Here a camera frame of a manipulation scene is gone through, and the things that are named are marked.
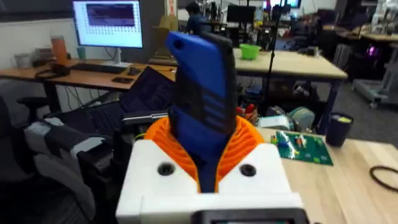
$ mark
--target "monitor screen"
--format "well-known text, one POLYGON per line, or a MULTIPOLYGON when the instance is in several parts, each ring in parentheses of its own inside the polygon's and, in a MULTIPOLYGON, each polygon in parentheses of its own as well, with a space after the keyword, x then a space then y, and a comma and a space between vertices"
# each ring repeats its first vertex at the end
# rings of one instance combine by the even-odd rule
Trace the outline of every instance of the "monitor screen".
POLYGON ((254 6, 228 6, 226 15, 227 22, 254 22, 254 6))
MULTIPOLYGON (((274 7, 277 4, 280 4, 280 0, 271 0, 271 6, 268 6, 267 1, 264 1, 262 7, 266 9, 267 7, 274 7)), ((287 0, 287 4, 290 4, 292 8, 299 8, 301 5, 301 0, 287 0)))
POLYGON ((139 0, 74 1, 80 45, 142 48, 139 0))

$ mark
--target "monitor stand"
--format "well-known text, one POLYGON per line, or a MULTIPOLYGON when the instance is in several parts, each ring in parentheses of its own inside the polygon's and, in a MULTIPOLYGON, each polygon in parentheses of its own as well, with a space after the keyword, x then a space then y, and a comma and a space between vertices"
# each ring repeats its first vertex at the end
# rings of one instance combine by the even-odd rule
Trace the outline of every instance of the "monitor stand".
POLYGON ((114 60, 104 62, 104 63, 102 63, 102 65, 109 65, 109 66, 122 67, 122 68, 130 67, 130 65, 132 65, 132 63, 121 61, 121 54, 122 54, 122 50, 120 49, 120 47, 116 47, 116 55, 115 55, 114 60))

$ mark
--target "blue handheld device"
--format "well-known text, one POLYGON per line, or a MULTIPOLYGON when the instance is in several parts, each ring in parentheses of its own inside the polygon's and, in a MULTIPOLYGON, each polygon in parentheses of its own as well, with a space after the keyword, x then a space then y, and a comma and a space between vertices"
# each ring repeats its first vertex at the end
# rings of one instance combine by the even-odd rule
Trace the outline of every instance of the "blue handheld device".
POLYGON ((194 160, 202 192, 214 192, 218 161, 236 127, 236 71, 231 41, 170 32, 176 58, 172 134, 194 160))

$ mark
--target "wooden desk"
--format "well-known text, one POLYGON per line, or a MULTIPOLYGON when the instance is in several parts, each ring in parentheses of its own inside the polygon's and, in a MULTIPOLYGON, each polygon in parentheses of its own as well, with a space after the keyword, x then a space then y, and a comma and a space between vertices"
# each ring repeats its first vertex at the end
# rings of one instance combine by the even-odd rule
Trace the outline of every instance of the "wooden desk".
MULTIPOLYGON (((235 66, 239 73, 248 72, 253 76, 257 74, 263 77, 268 73, 271 62, 271 52, 260 52, 255 60, 242 60, 241 49, 234 49, 235 66)), ((274 63, 272 64, 272 76, 289 76, 296 78, 328 78, 334 80, 344 80, 348 76, 334 66, 328 60, 319 57, 311 57, 296 52, 275 51, 274 63)))
MULTIPOLYGON (((68 66, 78 63, 78 60, 71 60, 68 66)), ((86 63, 103 63, 102 60, 89 60, 86 63)), ((160 65, 143 65, 143 64, 133 64, 135 68, 141 69, 142 71, 146 66, 151 66, 153 69, 157 70, 159 73, 163 74, 171 80, 175 80, 175 67, 167 67, 160 65)), ((27 68, 18 69, 10 68, 5 70, 0 70, 0 78, 8 78, 15 80, 24 80, 30 82, 41 82, 44 84, 44 90, 47 97, 50 100, 50 110, 53 112, 60 111, 59 99, 57 95, 57 89, 55 85, 65 85, 65 86, 75 86, 82 88, 94 88, 99 90, 109 90, 109 91, 126 91, 134 84, 123 84, 112 82, 112 79, 116 77, 124 78, 137 78, 141 75, 127 75, 128 69, 122 72, 122 74, 111 74, 111 73, 101 73, 101 72, 85 72, 79 70, 72 70, 70 75, 60 78, 52 78, 45 81, 35 79, 35 74, 39 71, 49 69, 48 66, 43 66, 39 68, 27 68)))
MULTIPOLYGON (((270 52, 260 52, 256 60, 242 60, 241 49, 234 49, 235 67, 238 75, 248 77, 266 77, 271 61, 270 52)), ((175 60, 151 59, 150 63, 177 65, 175 60)), ((301 55, 295 52, 275 51, 271 78, 286 78, 329 83, 331 88, 323 112, 318 132, 325 134, 329 122, 329 114, 335 104, 340 83, 347 78, 347 74, 334 66, 328 60, 319 57, 301 55)))
MULTIPOLYGON (((269 141, 275 130, 258 129, 269 141)), ((377 185, 369 169, 398 169, 398 149, 378 142, 348 139, 341 149, 328 148, 334 166, 282 159, 294 192, 301 195, 311 223, 398 223, 398 194, 377 185)), ((398 187, 398 175, 378 173, 398 187)))

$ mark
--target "green bowl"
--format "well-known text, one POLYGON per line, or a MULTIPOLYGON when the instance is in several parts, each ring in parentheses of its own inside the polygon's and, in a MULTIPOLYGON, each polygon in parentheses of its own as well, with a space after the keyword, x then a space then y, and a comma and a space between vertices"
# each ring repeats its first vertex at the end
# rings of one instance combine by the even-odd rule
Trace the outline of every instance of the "green bowl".
POLYGON ((256 45, 241 44, 239 46, 242 50, 242 59, 244 60, 255 60, 261 47, 256 45))

